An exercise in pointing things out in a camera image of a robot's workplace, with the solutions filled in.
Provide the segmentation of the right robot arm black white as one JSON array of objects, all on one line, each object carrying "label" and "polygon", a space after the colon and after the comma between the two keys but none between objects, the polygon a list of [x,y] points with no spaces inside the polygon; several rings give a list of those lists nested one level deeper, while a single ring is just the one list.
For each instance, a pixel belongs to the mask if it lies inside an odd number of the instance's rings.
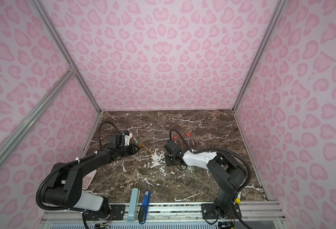
[{"label": "right robot arm black white", "polygon": [[208,170],[217,183],[219,193],[214,201],[214,209],[207,212],[204,219],[210,215],[223,219],[234,213],[235,200],[251,180],[251,168],[243,157],[221,148],[191,152],[188,149],[165,146],[165,150],[168,167],[200,167]]}]

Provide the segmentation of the brown pen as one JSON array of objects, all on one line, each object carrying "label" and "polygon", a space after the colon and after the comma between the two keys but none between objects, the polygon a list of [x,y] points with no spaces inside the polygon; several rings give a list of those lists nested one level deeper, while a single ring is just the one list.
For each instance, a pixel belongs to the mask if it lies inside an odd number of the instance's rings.
[{"label": "brown pen", "polygon": [[148,149],[143,143],[139,143],[139,146],[143,148],[145,151],[149,152],[150,154],[154,154],[150,149]]}]

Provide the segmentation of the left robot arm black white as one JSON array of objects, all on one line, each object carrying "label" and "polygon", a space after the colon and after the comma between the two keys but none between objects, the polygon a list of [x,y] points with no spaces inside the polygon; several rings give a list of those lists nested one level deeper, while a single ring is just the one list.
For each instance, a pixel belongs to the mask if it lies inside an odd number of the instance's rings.
[{"label": "left robot arm black white", "polygon": [[108,216],[108,198],[84,192],[83,178],[99,167],[135,155],[140,149],[134,143],[112,149],[103,148],[81,159],[55,164],[36,192],[38,207],[43,210],[91,211]]}]

